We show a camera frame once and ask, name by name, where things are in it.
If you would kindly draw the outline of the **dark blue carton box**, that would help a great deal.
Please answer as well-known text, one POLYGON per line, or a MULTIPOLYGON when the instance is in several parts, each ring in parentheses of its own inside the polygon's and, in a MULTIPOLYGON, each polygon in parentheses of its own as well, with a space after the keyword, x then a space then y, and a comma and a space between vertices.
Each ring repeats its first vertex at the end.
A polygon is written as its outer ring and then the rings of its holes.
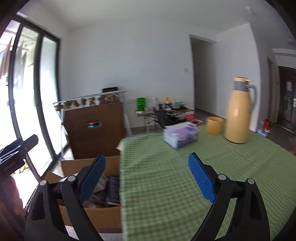
POLYGON ((117 177, 109 177, 108 193, 106 202, 111 206, 120 206, 120 180, 117 177))

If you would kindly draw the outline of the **green checkered tablecloth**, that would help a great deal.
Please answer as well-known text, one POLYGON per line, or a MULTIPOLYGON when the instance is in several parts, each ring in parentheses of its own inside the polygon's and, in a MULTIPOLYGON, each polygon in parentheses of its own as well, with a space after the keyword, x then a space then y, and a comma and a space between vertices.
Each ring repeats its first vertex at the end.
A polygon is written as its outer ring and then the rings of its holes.
POLYGON ((124 138, 120 151, 121 224, 124 240, 190 240, 211 203, 188 167, 196 153, 232 180, 255 180, 276 237, 295 208, 295 156, 254 132, 246 144, 199 127, 196 142, 173 149, 162 134, 124 138))

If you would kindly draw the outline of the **yellow thermos jug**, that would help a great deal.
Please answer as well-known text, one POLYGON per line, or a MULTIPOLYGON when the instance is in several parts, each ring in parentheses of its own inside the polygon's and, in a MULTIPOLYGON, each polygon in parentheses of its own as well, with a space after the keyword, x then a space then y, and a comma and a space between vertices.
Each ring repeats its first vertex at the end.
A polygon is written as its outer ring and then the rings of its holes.
POLYGON ((257 102, 257 89, 252 80, 235 77, 228 105, 224 137, 236 144, 245 144, 249 132, 251 114, 257 102))

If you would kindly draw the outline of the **yellow round cup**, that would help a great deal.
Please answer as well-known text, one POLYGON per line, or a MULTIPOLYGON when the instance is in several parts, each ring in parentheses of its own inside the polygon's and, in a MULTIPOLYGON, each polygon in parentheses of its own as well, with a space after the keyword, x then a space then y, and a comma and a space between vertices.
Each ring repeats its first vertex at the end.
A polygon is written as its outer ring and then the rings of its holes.
POLYGON ((222 133, 223 119, 210 116, 206 121, 206 132, 211 135, 219 135, 222 133))

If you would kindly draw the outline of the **purple tissue box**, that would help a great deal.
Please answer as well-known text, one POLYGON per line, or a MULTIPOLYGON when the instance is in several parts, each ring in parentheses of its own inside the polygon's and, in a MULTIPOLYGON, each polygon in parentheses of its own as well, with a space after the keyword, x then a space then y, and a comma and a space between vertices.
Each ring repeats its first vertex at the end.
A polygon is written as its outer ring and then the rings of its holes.
POLYGON ((198 127, 188 121, 163 129, 163 141, 174 149, 194 143, 199 138, 198 127))

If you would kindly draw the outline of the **cluttered side table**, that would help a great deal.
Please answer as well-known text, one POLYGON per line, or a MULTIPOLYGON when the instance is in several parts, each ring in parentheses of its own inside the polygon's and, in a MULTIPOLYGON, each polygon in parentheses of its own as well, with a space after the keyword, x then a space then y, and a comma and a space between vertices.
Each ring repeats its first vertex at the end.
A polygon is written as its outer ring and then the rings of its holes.
POLYGON ((147 133, 150 132, 150 125, 154 124, 154 130, 171 126, 185 121, 194 121, 196 114, 193 109, 185 107, 182 102, 171 101, 165 97, 165 102, 161 103, 157 97, 152 99, 152 107, 147 106, 146 98, 136 99, 135 113, 138 117, 144 118, 144 126, 147 133))

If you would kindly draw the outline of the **black framed glass door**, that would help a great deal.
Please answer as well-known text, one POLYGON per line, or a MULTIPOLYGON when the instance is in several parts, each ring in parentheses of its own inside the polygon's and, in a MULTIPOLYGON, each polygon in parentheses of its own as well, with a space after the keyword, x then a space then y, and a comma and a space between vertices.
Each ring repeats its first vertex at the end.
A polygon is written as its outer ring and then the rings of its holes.
POLYGON ((59 63, 61 40, 38 25, 15 15, 1 36, 8 47, 8 107, 16 138, 37 135, 37 146, 26 155, 26 163, 40 181, 68 150, 68 136, 61 112, 59 63))

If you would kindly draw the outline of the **dark entrance door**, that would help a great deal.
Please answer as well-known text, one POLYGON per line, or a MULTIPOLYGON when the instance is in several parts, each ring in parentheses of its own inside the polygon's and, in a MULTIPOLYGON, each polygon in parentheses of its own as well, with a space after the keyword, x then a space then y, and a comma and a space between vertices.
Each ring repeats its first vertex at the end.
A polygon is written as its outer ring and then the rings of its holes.
POLYGON ((279 66, 280 105, 277 124, 295 132, 295 69, 279 66))

